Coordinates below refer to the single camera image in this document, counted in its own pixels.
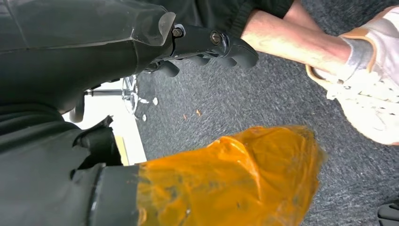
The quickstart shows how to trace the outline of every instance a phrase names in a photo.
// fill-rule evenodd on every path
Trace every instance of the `bare leg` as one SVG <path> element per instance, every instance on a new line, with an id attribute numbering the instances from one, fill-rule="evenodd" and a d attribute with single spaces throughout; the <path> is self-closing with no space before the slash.
<path id="1" fill-rule="evenodd" d="M 306 9 L 302 6 L 301 0 L 294 0 L 291 8 L 284 16 L 284 20 L 317 32 L 323 32 L 311 15 L 309 15 Z"/>
<path id="2" fill-rule="evenodd" d="M 283 57 L 335 74 L 351 48 L 341 38 L 254 11 L 241 36 L 257 51 Z"/>

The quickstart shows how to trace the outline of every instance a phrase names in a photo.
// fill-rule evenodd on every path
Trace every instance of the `shoe lace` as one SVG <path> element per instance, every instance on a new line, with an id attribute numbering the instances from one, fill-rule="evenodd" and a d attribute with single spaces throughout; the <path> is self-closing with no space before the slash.
<path id="1" fill-rule="evenodd" d="M 362 108 L 399 115 L 399 88 L 391 79 L 377 72 L 359 70 L 347 81 L 337 80 L 327 92 L 328 99 L 352 101 Z"/>

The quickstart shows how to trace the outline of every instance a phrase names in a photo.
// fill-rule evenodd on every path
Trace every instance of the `orange wrap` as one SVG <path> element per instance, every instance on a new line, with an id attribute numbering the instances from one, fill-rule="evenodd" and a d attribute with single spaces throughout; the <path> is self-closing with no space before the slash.
<path id="1" fill-rule="evenodd" d="M 304 127 L 255 127 L 140 164 L 141 226 L 299 225 L 324 160 Z"/>

